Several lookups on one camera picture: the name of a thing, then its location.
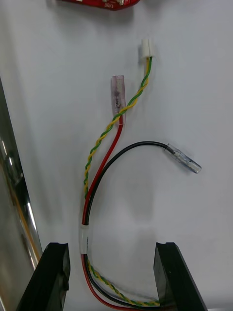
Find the transparent connector sleeve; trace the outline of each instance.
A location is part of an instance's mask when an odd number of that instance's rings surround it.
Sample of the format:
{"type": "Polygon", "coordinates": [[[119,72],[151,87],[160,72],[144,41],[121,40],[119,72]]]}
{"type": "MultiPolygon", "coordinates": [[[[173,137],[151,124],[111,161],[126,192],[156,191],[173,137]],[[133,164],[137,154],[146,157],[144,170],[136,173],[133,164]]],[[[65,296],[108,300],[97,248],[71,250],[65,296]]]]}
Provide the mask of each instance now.
{"type": "Polygon", "coordinates": [[[180,164],[185,166],[188,170],[198,174],[201,171],[201,166],[190,159],[188,156],[183,154],[179,149],[173,147],[172,145],[168,144],[166,152],[171,155],[171,157],[178,161],[180,164]]]}
{"type": "MultiPolygon", "coordinates": [[[[126,106],[124,76],[113,76],[112,77],[111,95],[112,95],[113,115],[116,115],[118,112],[120,112],[122,108],[126,106]]],[[[121,124],[125,124],[125,123],[126,123],[126,116],[124,114],[121,124]]]]}

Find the white connector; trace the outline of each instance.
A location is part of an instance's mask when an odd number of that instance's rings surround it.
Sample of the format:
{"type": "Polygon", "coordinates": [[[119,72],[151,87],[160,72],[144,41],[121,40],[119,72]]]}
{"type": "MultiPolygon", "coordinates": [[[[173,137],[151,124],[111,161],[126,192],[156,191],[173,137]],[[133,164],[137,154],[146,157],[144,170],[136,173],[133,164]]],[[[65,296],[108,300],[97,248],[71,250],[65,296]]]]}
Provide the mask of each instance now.
{"type": "Polygon", "coordinates": [[[155,57],[155,44],[153,40],[145,38],[142,39],[142,58],[155,57]]]}

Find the green and yellow wire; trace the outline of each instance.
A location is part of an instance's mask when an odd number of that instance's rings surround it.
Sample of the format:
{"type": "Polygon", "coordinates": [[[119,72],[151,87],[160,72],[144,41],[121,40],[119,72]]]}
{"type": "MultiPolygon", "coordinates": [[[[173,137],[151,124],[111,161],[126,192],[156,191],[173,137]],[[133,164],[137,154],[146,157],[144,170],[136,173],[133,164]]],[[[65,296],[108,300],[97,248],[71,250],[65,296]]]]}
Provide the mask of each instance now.
{"type": "Polygon", "coordinates": [[[106,278],[101,276],[98,273],[98,271],[96,271],[94,269],[94,267],[91,265],[89,260],[88,260],[88,267],[96,279],[100,280],[101,282],[103,282],[104,284],[109,286],[111,288],[111,290],[114,291],[120,297],[120,299],[124,300],[125,302],[127,302],[133,306],[138,306],[138,307],[159,307],[160,306],[159,301],[157,301],[157,300],[150,301],[150,302],[142,302],[142,301],[135,301],[135,300],[129,299],[128,297],[123,295],[118,289],[116,289],[115,286],[110,281],[108,281],[106,278]]]}
{"type": "Polygon", "coordinates": [[[84,193],[85,193],[85,198],[88,194],[88,177],[89,177],[89,170],[91,168],[91,161],[92,161],[92,158],[93,158],[93,155],[96,153],[98,147],[100,146],[102,140],[107,136],[107,134],[111,131],[111,129],[113,128],[114,124],[116,122],[118,122],[118,120],[120,119],[120,116],[124,115],[126,113],[127,110],[131,109],[132,107],[134,107],[138,101],[138,97],[142,94],[143,90],[147,87],[148,85],[148,82],[149,82],[149,74],[150,74],[150,71],[151,71],[151,66],[152,66],[152,57],[150,58],[147,58],[147,72],[146,72],[146,75],[144,77],[144,79],[142,80],[142,83],[141,83],[141,87],[140,89],[138,90],[138,92],[136,93],[136,95],[129,101],[128,105],[124,108],[122,108],[120,110],[119,113],[117,113],[113,119],[112,119],[112,122],[110,122],[108,124],[108,126],[106,127],[105,131],[101,134],[100,138],[96,141],[96,145],[94,148],[91,149],[90,151],[90,155],[88,157],[88,162],[85,166],[85,173],[84,173],[84,176],[85,176],[85,179],[84,179],[84,193]]]}

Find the white wall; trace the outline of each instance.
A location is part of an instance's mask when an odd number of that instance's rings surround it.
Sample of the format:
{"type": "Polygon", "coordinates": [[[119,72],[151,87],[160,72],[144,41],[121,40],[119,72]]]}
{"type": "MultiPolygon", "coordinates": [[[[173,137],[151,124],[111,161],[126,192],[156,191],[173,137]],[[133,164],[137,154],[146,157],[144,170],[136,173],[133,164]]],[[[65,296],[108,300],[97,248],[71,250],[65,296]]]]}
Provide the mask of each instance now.
{"type": "Polygon", "coordinates": [[[232,305],[232,11],[232,0],[142,0],[121,12],[0,1],[0,76],[42,247],[69,243],[66,310],[104,309],[79,255],[84,166],[112,117],[111,76],[125,75],[127,100],[138,88],[144,36],[154,38],[158,60],[116,151],[171,142],[203,169],[187,173],[149,147],[122,157],[97,192],[91,259],[117,285],[154,296],[155,243],[174,241],[207,307],[232,305]]]}

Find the red object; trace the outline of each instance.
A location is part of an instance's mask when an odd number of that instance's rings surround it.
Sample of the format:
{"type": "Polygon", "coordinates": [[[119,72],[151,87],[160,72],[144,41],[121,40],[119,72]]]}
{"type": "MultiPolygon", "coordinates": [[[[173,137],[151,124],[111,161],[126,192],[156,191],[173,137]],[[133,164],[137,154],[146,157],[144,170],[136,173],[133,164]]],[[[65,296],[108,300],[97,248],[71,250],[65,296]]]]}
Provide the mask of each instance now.
{"type": "Polygon", "coordinates": [[[90,6],[97,6],[99,8],[115,11],[135,5],[140,0],[125,0],[123,5],[121,5],[117,0],[62,0],[62,1],[68,1],[90,6]]]}
{"type": "Polygon", "coordinates": [[[95,178],[94,178],[94,180],[93,180],[93,182],[92,182],[92,184],[91,184],[91,187],[90,187],[90,189],[89,189],[89,191],[88,191],[88,194],[87,194],[87,196],[86,196],[86,201],[85,201],[84,209],[83,209],[83,221],[82,221],[82,224],[83,224],[83,225],[84,225],[84,223],[85,223],[85,218],[86,218],[86,208],[87,208],[87,204],[88,204],[88,202],[89,202],[89,199],[90,199],[90,196],[91,196],[93,187],[94,187],[94,185],[95,185],[95,183],[96,183],[96,181],[97,181],[97,179],[98,179],[100,173],[102,172],[102,169],[104,168],[104,166],[105,166],[105,164],[106,164],[106,162],[107,162],[107,160],[108,160],[110,154],[113,152],[113,150],[114,150],[114,148],[115,148],[115,146],[116,146],[116,144],[117,144],[117,142],[118,142],[118,140],[119,140],[119,138],[120,138],[120,134],[121,134],[121,132],[122,132],[122,128],[123,128],[123,124],[120,124],[119,127],[118,127],[118,131],[117,131],[116,137],[114,138],[114,141],[113,141],[111,147],[109,148],[109,151],[107,152],[106,156],[104,157],[104,159],[103,159],[103,161],[102,161],[102,163],[101,163],[101,165],[100,165],[100,168],[98,169],[98,171],[97,171],[97,173],[96,173],[96,176],[95,176],[95,178]]]}
{"type": "Polygon", "coordinates": [[[82,266],[83,266],[84,275],[85,275],[85,278],[86,278],[86,282],[87,282],[87,284],[89,286],[89,289],[91,290],[92,294],[95,296],[95,298],[99,302],[101,302],[103,305],[105,305],[105,306],[107,306],[109,308],[115,309],[115,310],[138,311],[136,309],[133,309],[133,306],[132,306],[132,308],[125,308],[125,307],[114,306],[114,305],[111,305],[110,303],[104,301],[102,298],[100,298],[100,296],[98,296],[98,294],[95,292],[94,288],[92,287],[90,279],[88,277],[88,274],[87,274],[87,271],[86,271],[86,268],[85,268],[84,255],[82,255],[82,266]]]}

